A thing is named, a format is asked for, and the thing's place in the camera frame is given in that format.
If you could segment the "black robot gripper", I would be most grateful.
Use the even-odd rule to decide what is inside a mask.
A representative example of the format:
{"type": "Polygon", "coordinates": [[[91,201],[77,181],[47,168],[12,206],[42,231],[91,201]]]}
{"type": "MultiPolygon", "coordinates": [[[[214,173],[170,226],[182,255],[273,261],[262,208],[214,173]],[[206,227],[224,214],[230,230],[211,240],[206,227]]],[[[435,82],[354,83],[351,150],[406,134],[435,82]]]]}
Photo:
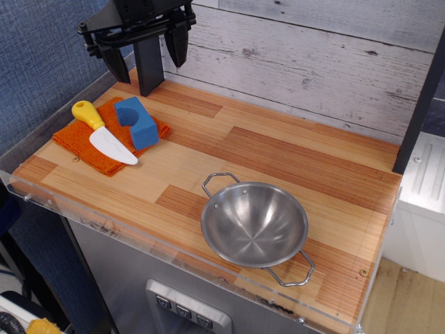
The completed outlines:
{"type": "Polygon", "coordinates": [[[79,23],[77,32],[84,37],[90,54],[102,57],[117,81],[130,84],[127,64],[116,48],[163,35],[173,63],[181,67],[194,24],[190,1],[108,1],[79,23]]]}

